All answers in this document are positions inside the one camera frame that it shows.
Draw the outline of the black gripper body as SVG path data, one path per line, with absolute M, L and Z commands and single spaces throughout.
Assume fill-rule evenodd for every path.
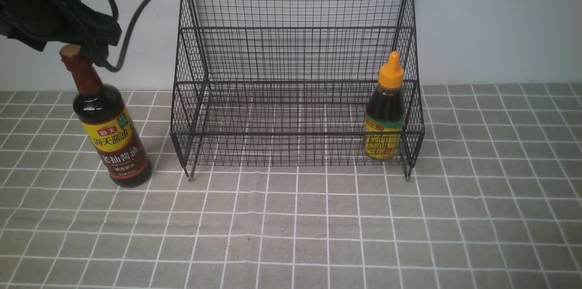
M 1 0 L 1 35 L 36 51 L 43 51 L 48 42 L 61 42 L 80 45 L 82 55 L 92 61 L 98 56 L 107 59 L 109 47 L 118 45 L 122 34 L 116 2 L 107 0 L 111 14 L 104 14 L 81 0 L 60 1 L 83 22 L 95 41 L 96 52 L 52 0 Z

